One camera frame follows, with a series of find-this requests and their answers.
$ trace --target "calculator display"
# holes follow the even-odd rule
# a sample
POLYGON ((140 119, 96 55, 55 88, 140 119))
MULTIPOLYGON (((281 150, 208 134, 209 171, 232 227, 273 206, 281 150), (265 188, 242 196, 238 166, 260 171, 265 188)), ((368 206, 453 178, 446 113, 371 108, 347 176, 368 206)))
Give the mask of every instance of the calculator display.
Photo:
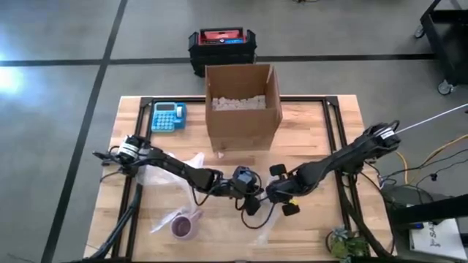
POLYGON ((174 104, 158 104, 156 110, 174 110, 174 104))

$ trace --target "white cable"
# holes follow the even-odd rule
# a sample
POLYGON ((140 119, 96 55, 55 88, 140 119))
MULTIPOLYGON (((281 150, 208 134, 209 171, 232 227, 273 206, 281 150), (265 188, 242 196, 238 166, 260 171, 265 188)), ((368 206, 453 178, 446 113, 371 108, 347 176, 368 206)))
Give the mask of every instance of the white cable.
POLYGON ((432 121, 432 120, 434 120, 435 118, 438 118, 438 117, 440 117, 440 116, 444 116, 445 114, 451 113, 451 112, 453 112, 453 111, 455 111, 455 110, 459 110, 459 109, 461 109, 462 107, 466 107, 466 106, 468 106, 468 103, 466 103, 466 104, 464 104, 464 105, 462 105, 462 106, 455 107, 455 108, 453 108, 452 110, 448 110, 448 111, 446 111, 446 112, 443 112, 443 113, 440 113, 440 114, 438 114, 438 115, 435 115, 434 117, 430 117, 430 118, 428 118, 428 119, 426 119, 426 120, 424 120, 424 121, 420 121, 420 122, 418 122, 417 124, 413 124, 413 125, 408 126, 408 127, 404 128, 404 129, 401 129, 401 130, 397 131, 396 134, 399 134, 399 133, 401 133, 401 132, 404 132, 404 131, 406 131, 406 130, 409 130, 409 129, 411 129, 411 128, 414 128, 414 127, 416 127, 416 126, 419 126, 419 125, 421 125, 421 124, 423 124, 423 123, 426 123, 426 122, 428 122, 428 121, 432 121))

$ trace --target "blue calculator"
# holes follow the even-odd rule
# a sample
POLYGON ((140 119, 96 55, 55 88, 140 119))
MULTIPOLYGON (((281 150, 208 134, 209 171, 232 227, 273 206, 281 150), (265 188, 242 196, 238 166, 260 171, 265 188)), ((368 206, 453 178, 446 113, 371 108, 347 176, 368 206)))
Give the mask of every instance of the blue calculator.
POLYGON ((174 132, 185 128, 186 105, 179 102, 157 102, 154 105, 153 132, 174 132))

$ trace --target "black floor stripe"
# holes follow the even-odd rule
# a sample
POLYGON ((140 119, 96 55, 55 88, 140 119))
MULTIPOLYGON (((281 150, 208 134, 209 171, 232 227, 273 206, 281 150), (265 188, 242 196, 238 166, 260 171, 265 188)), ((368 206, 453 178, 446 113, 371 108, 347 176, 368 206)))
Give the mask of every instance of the black floor stripe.
POLYGON ((100 65, 101 59, 53 59, 30 61, 0 61, 0 66, 92 66, 100 65))
POLYGON ((122 58, 111 59, 111 65, 153 65, 153 64, 187 64, 190 58, 122 58))
POLYGON ((307 61, 387 61, 435 59, 434 54, 389 55, 319 55, 319 56, 258 56, 257 62, 307 62, 307 61))
POLYGON ((118 6, 117 15, 114 19, 112 30, 107 40, 102 63, 97 72, 96 80, 94 81, 93 89, 86 106, 85 115, 81 124, 80 132, 78 133, 75 149, 73 150, 70 166, 68 167, 67 176, 65 177, 64 187, 61 191, 60 199, 58 200, 56 214, 53 217, 52 227, 50 228, 48 240, 45 244, 42 254, 41 263, 51 263, 55 253, 57 242, 59 241, 60 231, 64 223, 65 215, 69 204, 69 199, 72 194, 73 184, 75 183, 76 174, 80 165, 81 156, 85 147, 86 138, 88 136, 89 127, 93 118, 94 109, 96 108, 97 99, 101 90, 102 81, 104 80, 105 72, 110 61, 110 54, 114 44, 118 29, 124 16, 125 6, 128 0, 121 0, 118 6))
MULTIPOLYGON (((381 55, 318 55, 318 56, 258 56, 257 62, 307 62, 307 61, 392 61, 432 60, 434 54, 381 54, 381 55)), ((0 66, 92 66, 100 65, 101 59, 57 59, 30 61, 0 61, 0 66)), ((109 65, 157 65, 188 64, 190 58, 118 58, 110 59, 109 65)))

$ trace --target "black stand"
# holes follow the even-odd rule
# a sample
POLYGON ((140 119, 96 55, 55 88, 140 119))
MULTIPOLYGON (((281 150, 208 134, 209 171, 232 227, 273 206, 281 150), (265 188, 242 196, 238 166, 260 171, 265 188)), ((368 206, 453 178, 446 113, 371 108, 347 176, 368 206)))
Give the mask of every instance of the black stand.
POLYGON ((399 208, 392 212, 392 223, 405 225, 468 216, 468 194, 423 205, 399 208))

